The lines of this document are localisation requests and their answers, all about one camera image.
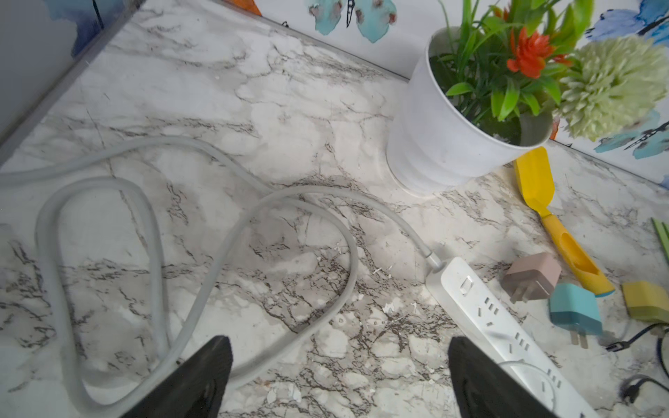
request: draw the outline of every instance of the wall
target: wall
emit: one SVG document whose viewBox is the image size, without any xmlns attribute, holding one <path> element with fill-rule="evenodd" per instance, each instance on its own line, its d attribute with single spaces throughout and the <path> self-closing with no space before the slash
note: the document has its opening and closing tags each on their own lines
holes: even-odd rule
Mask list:
<svg viewBox="0 0 669 418">
<path fill-rule="evenodd" d="M 126 10 L 124 0 L 0 2 L 0 144 Z"/>
</svg>

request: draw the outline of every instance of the blue power adapter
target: blue power adapter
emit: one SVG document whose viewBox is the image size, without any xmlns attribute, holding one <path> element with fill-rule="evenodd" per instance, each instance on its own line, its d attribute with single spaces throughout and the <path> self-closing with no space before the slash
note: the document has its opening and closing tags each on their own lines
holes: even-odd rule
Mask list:
<svg viewBox="0 0 669 418">
<path fill-rule="evenodd" d="M 560 283 L 549 299 L 551 322 L 571 331 L 571 342 L 587 348 L 587 335 L 602 333 L 595 294 L 575 284 Z"/>
</svg>

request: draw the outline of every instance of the artificial flower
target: artificial flower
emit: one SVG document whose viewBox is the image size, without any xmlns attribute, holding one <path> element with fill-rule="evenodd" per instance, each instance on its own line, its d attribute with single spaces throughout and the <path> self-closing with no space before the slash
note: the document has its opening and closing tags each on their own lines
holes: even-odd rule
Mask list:
<svg viewBox="0 0 669 418">
<path fill-rule="evenodd" d="M 499 7 L 493 6 L 492 7 L 492 12 L 495 14 L 495 16 L 503 19 L 505 22 L 508 22 L 508 8 L 507 7 L 504 8 L 504 11 L 502 11 L 502 9 L 500 9 Z"/>
<path fill-rule="evenodd" d="M 506 66 L 513 72 L 522 72 L 530 78 L 539 78 L 541 70 L 546 66 L 546 58 L 550 57 L 555 47 L 549 44 L 548 35 L 540 35 L 534 32 L 527 36 L 527 28 L 522 28 L 518 35 L 516 46 L 513 30 L 511 31 L 511 51 L 516 56 L 515 60 L 509 59 Z"/>
<path fill-rule="evenodd" d="M 557 62 L 558 64 L 565 64 L 567 67 L 574 65 L 574 61 L 565 58 L 565 54 L 556 55 L 553 57 L 553 61 Z"/>
<path fill-rule="evenodd" d="M 560 79 L 567 87 L 559 112 L 573 136 L 594 141 L 643 118 L 667 94 L 669 59 L 651 39 L 629 36 L 588 43 L 581 62 Z"/>
</svg>

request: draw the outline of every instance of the power cord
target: power cord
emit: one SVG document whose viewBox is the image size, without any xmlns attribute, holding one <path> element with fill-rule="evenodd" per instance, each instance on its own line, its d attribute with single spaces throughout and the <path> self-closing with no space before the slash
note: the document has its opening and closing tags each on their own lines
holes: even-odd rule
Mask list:
<svg viewBox="0 0 669 418">
<path fill-rule="evenodd" d="M 227 256 L 234 246 L 236 239 L 240 236 L 242 230 L 251 219 L 258 214 L 260 209 L 273 202 L 281 201 L 316 215 L 320 215 L 337 227 L 344 236 L 349 247 L 349 278 L 341 295 L 332 303 L 332 306 L 326 310 L 320 318 L 316 319 L 302 332 L 298 333 L 293 340 L 287 342 L 278 350 L 275 350 L 271 355 L 260 356 L 259 360 L 249 362 L 249 365 L 241 370 L 240 368 L 233 369 L 227 384 L 230 389 L 240 387 L 254 380 L 265 370 L 272 367 L 279 358 L 301 345 L 318 329 L 327 324 L 337 312 L 341 310 L 346 302 L 351 299 L 359 263 L 355 237 L 353 237 L 347 227 L 332 213 L 322 207 L 313 205 L 312 203 L 295 199 L 295 197 L 305 193 L 322 193 L 362 202 L 382 212 L 396 222 L 396 224 L 406 232 L 409 238 L 413 240 L 418 247 L 418 250 L 423 254 L 423 257 L 425 257 L 426 262 L 433 269 L 438 270 L 443 266 L 439 257 L 431 251 L 404 219 L 376 200 L 360 193 L 354 193 L 350 190 L 339 189 L 336 187 L 296 186 L 280 190 L 272 189 L 229 159 L 218 148 L 193 138 L 160 136 L 126 140 L 105 150 L 94 152 L 66 163 L 56 164 L 38 170 L 2 174 L 0 175 L 0 187 L 14 187 L 32 181 L 52 179 L 56 176 L 71 173 L 72 171 L 82 169 L 88 165 L 120 155 L 130 150 L 157 145 L 176 145 L 203 151 L 218 160 L 222 165 L 228 167 L 233 173 L 241 177 L 258 192 L 263 194 L 264 197 L 260 199 L 255 207 L 245 211 L 241 215 L 240 219 L 235 223 L 223 240 L 223 243 L 214 255 L 213 261 L 211 262 L 211 268 L 205 276 L 202 287 L 195 297 L 193 306 L 183 323 L 181 331 L 172 342 L 171 347 L 167 338 L 167 321 L 165 320 L 165 307 L 163 306 L 164 290 L 161 273 L 161 267 L 163 265 L 163 248 L 155 214 L 151 209 L 151 204 L 149 203 L 147 196 L 142 190 L 134 183 L 124 179 L 96 177 L 76 181 L 75 183 L 67 185 L 55 192 L 47 200 L 39 211 L 39 215 L 37 216 L 37 226 L 35 228 L 37 261 L 43 284 L 46 289 L 47 300 L 52 308 L 54 329 L 58 336 L 58 342 L 61 345 L 61 364 L 64 385 L 75 408 L 87 418 L 117 418 L 135 406 L 140 400 L 147 396 L 154 387 L 170 375 L 176 368 L 176 361 L 179 359 L 179 355 L 183 352 L 183 349 L 186 347 L 186 344 L 195 330 L 197 321 L 200 318 L 200 315 L 202 315 L 202 311 L 204 311 L 207 299 L 216 283 L 221 267 L 227 261 Z M 70 320 L 70 309 L 58 268 L 58 266 L 62 264 L 60 263 L 60 246 L 58 243 L 58 217 L 60 210 L 74 195 L 93 188 L 106 188 L 122 191 L 133 203 L 142 225 L 145 226 L 147 253 L 149 255 L 149 278 L 151 280 L 151 322 L 153 325 L 153 338 L 155 340 L 158 358 L 160 359 L 158 366 L 143 382 L 130 393 L 123 396 L 123 398 L 109 405 L 103 405 L 96 402 L 84 386 L 81 366 L 79 363 L 79 354 L 76 348 L 72 321 Z"/>
<path fill-rule="evenodd" d="M 653 379 L 652 377 L 644 376 L 639 381 L 633 385 L 629 385 L 627 387 L 623 387 L 621 389 L 620 397 L 625 401 L 627 404 L 634 403 L 636 399 L 639 397 L 639 392 L 641 391 L 641 386 L 644 383 L 651 382 L 659 387 L 663 388 L 665 391 L 669 392 L 669 387 L 664 386 L 662 383 L 658 382 L 657 380 Z"/>
<path fill-rule="evenodd" d="M 626 350 L 629 348 L 633 342 L 641 338 L 643 335 L 646 333 L 650 332 L 653 328 L 657 327 L 662 327 L 662 326 L 669 326 L 669 324 L 665 322 L 657 322 L 655 324 L 651 324 L 647 327 L 645 327 L 643 330 L 639 331 L 635 336 L 631 337 L 627 341 L 619 341 L 615 342 L 609 346 L 606 347 L 606 351 L 609 352 L 618 352 L 621 350 Z M 667 371 L 666 365 L 664 364 L 664 355 L 662 354 L 662 343 L 664 342 L 664 337 L 666 336 L 666 333 L 669 332 L 669 328 L 666 328 L 664 330 L 664 335 L 658 337 L 658 341 L 655 345 L 656 347 L 656 355 L 658 357 L 658 361 L 660 362 L 660 366 L 662 367 L 662 371 L 664 371 L 664 374 L 667 376 L 667 379 L 669 379 L 669 371 Z M 631 385 L 631 381 L 634 381 L 636 379 L 632 379 L 631 381 L 628 381 L 623 384 L 621 390 L 620 390 L 620 396 L 623 399 L 623 401 L 627 403 L 634 403 L 636 399 L 639 397 L 639 393 L 641 391 L 641 386 L 644 385 L 644 383 L 654 383 L 655 385 L 658 385 L 659 387 L 663 388 L 665 391 L 669 392 L 669 387 L 664 386 L 662 383 L 658 382 L 657 380 L 653 379 L 652 377 L 646 376 L 646 375 L 640 375 L 637 377 L 639 379 L 638 382 L 634 383 Z"/>
</svg>

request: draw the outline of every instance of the yellow power adapter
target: yellow power adapter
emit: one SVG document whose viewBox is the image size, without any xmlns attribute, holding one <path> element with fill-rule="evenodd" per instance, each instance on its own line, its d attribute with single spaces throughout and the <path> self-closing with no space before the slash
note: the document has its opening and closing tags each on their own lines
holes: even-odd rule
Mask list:
<svg viewBox="0 0 669 418">
<path fill-rule="evenodd" d="M 669 295 L 662 286 L 642 280 L 624 283 L 622 288 L 632 318 L 669 323 Z"/>
</svg>

